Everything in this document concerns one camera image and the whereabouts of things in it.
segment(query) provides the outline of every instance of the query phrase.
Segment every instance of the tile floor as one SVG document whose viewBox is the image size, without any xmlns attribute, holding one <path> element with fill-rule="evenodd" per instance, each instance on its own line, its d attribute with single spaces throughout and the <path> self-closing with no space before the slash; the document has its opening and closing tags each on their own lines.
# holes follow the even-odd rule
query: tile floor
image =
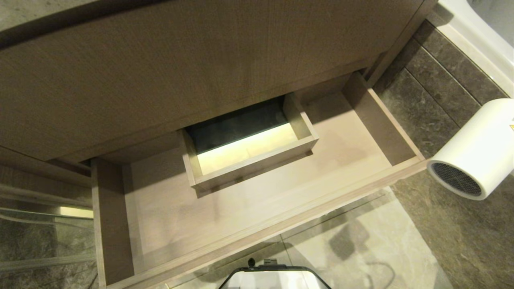
<svg viewBox="0 0 514 289">
<path fill-rule="evenodd" d="M 314 269 L 332 288 L 452 288 L 389 188 L 195 272 L 177 289 L 215 289 L 249 258 Z"/>
</svg>

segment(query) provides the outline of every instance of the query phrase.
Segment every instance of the drawer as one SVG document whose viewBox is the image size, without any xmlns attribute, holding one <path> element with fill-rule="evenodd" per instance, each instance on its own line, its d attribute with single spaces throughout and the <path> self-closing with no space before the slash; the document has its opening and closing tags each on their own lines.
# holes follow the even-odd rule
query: drawer
<svg viewBox="0 0 514 289">
<path fill-rule="evenodd" d="M 291 126 L 299 120 L 304 133 L 295 131 L 297 140 L 244 160 L 244 166 L 229 165 L 233 172 L 272 160 L 236 177 L 218 171 L 207 180 L 209 174 L 191 173 L 191 158 L 198 155 L 187 130 L 181 131 L 183 147 L 128 165 L 94 159 L 100 285 L 153 288 L 425 168 L 419 150 L 360 74 L 352 74 L 341 91 L 306 99 L 311 101 L 299 106 L 289 94 L 283 106 Z M 278 157 L 296 148 L 294 161 Z M 305 155 L 308 149 L 312 153 Z M 204 190 L 211 181 L 230 185 Z"/>
<path fill-rule="evenodd" d="M 218 189 L 298 159 L 318 141 L 294 93 L 180 130 L 192 188 Z"/>
</svg>

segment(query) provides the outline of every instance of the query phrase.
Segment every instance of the wooden drawer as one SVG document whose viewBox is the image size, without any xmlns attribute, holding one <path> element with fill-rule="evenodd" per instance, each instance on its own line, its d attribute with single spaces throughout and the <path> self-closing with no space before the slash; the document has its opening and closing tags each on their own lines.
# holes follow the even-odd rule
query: wooden drawer
<svg viewBox="0 0 514 289">
<path fill-rule="evenodd" d="M 215 192 L 191 188 L 182 148 L 123 167 L 95 159 L 100 285 L 153 288 L 425 168 L 359 74 L 303 109 L 319 135 L 312 155 Z"/>
<path fill-rule="evenodd" d="M 294 93 L 195 124 L 179 137 L 189 184 L 199 190 L 269 171 L 305 156 L 318 141 Z"/>
</svg>

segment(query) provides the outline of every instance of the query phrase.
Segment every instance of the open drawer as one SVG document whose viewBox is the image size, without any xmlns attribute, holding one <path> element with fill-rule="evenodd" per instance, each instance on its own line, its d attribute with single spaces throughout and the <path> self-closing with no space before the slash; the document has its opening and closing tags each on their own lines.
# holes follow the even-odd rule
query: open drawer
<svg viewBox="0 0 514 289">
<path fill-rule="evenodd" d="M 425 168 L 357 73 L 303 109 L 319 135 L 312 154 L 216 191 L 191 187 L 182 148 L 123 167 L 95 159 L 100 285 L 154 288 Z"/>
<path fill-rule="evenodd" d="M 200 190 L 268 171 L 304 156 L 318 141 L 294 93 L 181 129 L 178 136 L 189 183 Z"/>
</svg>

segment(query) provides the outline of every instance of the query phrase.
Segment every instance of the cabinet door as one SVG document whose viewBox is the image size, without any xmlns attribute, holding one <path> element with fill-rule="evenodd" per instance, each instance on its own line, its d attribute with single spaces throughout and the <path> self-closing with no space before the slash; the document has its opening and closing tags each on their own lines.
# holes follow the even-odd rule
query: cabinet door
<svg viewBox="0 0 514 289">
<path fill-rule="evenodd" d="M 388 50 L 421 2 L 174 0 L 11 45 L 0 146 L 49 160 L 276 97 Z"/>
</svg>

